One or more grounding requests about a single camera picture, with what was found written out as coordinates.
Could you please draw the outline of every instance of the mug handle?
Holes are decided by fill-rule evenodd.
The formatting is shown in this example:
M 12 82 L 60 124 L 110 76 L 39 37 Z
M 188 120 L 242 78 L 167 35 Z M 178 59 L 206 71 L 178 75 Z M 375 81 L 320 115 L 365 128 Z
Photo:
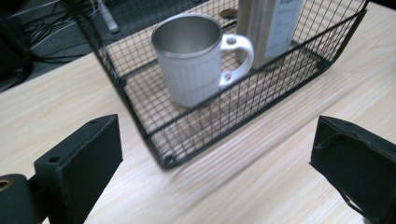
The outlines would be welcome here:
M 220 88 L 225 88 L 244 76 L 253 65 L 254 50 L 251 41 L 242 35 L 226 34 L 221 39 L 221 51 L 241 49 L 247 53 L 245 61 L 233 71 L 221 72 Z

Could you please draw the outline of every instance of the wire basket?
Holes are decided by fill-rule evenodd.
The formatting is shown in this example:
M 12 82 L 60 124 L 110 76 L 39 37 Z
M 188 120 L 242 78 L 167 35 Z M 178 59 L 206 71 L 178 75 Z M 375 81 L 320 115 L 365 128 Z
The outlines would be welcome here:
M 106 29 L 103 21 L 93 20 L 73 0 L 63 2 L 163 169 L 192 159 L 326 71 L 342 53 L 368 4 L 305 0 L 288 52 L 197 106 L 185 108 L 170 98 L 150 36 L 158 22 L 184 12 L 205 13 L 224 33 L 235 33 L 236 18 L 221 17 L 220 12 L 238 9 L 238 0 L 119 1 L 108 8 L 122 34 L 109 45 L 104 44 L 106 32 L 98 32 L 98 27 Z M 223 69 L 238 66 L 233 53 L 222 60 Z M 274 64 L 276 69 L 268 69 Z

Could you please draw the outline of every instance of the white mug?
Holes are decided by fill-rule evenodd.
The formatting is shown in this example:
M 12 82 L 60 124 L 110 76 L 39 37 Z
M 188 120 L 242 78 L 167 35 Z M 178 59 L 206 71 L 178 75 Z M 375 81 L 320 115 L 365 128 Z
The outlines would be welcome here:
M 203 14 L 182 14 L 160 23 L 151 36 L 157 60 L 173 100 L 192 107 L 229 86 L 253 64 L 253 47 L 242 35 L 224 35 L 219 24 Z M 221 72 L 221 52 L 241 49 L 245 61 Z

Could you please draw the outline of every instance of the desk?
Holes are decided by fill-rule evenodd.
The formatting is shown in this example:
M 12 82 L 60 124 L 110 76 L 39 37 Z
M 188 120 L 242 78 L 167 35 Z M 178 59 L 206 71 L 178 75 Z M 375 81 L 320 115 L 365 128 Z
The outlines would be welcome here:
M 0 94 L 0 175 L 85 122 L 119 114 L 124 161 L 86 223 L 363 223 L 308 163 L 319 115 L 396 143 L 396 11 L 368 13 L 334 66 L 169 172 L 150 156 L 92 54 Z

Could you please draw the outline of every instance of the black wire basket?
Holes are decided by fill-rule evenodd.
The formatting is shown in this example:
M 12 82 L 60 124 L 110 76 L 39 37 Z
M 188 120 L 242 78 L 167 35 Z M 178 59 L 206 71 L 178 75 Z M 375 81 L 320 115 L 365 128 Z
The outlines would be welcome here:
M 219 22 L 224 33 L 235 33 L 237 18 L 220 14 L 238 9 L 238 0 L 120 0 L 108 6 L 120 27 L 112 36 L 118 41 L 108 45 L 104 44 L 108 32 L 98 32 L 106 29 L 102 20 L 93 20 L 92 12 L 79 9 L 76 1 L 63 3 L 153 157 L 169 169 L 192 159 L 326 71 L 359 26 L 368 1 L 305 0 L 289 51 L 192 108 L 178 106 L 170 98 L 150 36 L 158 22 L 184 12 L 205 13 Z M 238 64 L 231 53 L 222 60 L 226 68 Z

